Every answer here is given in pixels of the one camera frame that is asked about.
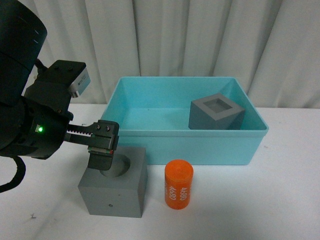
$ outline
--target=teal plastic bin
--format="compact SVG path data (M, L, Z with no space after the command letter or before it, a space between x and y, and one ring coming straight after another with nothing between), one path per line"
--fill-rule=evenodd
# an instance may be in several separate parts
M241 129L189 129L191 101L216 93L245 108ZM123 77L102 119L119 123L118 146L145 147L159 165L247 165L269 129L232 77Z

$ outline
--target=white curtain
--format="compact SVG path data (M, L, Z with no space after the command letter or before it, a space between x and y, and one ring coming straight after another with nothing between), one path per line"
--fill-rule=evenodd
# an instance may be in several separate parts
M256 107L320 108L319 0L21 2L47 28L46 66L86 62L73 103L107 103L123 76L231 76Z

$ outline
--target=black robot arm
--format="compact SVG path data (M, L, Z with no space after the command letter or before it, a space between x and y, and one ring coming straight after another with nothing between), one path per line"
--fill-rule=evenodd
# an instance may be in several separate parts
M17 174L0 186L0 192L16 187L25 165L18 156L47 159L63 141L87 145L88 167L108 170L118 144L119 125L99 120L91 126L69 124L71 98L90 83L84 62L58 60L49 68L38 59L47 36L43 23L17 0L0 2L0 156L13 158ZM34 84L21 96L36 65Z

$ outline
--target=gray block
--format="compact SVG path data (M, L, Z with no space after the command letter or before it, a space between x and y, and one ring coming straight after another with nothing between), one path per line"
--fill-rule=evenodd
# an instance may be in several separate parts
M144 147L118 147L108 171L87 168L78 185L91 215L141 218L147 186Z
M192 130L239 130L245 109L217 93L191 102L189 128Z

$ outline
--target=orange spool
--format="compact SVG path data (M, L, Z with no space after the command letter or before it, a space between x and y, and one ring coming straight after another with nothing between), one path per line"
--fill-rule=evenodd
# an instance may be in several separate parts
M182 159L170 161L164 168L164 199L172 209L184 209L190 202L194 169Z

